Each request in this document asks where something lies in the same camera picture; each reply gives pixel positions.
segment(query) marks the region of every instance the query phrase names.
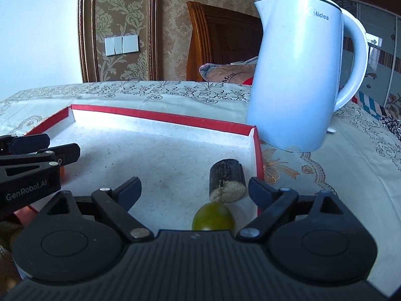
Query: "ribbed black surface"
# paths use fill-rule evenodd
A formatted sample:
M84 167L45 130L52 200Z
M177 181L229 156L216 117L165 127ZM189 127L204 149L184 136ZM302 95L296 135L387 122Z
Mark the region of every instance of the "ribbed black surface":
M25 280L4 301L382 301L366 282L314 287L278 271L256 244L229 232L161 231L131 245L107 274L73 286Z

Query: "brown pillow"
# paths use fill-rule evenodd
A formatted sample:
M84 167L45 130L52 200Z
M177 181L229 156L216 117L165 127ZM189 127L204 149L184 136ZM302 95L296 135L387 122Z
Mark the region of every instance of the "brown pillow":
M251 85L255 67L255 64L206 63L200 66L199 73L208 82Z

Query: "kettle spout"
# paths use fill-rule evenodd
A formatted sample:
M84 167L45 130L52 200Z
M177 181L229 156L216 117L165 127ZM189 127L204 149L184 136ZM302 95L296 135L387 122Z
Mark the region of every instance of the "kettle spout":
M262 21L263 31L265 31L273 7L273 0L256 0L254 3Z

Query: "white embroidered tablecloth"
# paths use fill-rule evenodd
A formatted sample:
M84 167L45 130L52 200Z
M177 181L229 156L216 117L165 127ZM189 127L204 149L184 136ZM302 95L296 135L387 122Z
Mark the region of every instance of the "white embroidered tablecloth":
M0 102L0 135L22 135L70 104L126 107L245 122L251 86L118 81L21 91ZM265 179L301 194L333 191L378 245L370 282L389 295L401 284L401 143L349 102L333 116L336 133L318 151L289 153L261 142Z

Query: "wall molding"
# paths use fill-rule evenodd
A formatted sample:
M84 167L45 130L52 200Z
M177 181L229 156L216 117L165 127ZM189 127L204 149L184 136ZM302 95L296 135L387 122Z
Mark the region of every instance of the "wall molding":
M99 81L95 40L95 0L78 0L78 35L82 80Z
M160 80L158 53L158 0L148 0L148 69L149 80Z

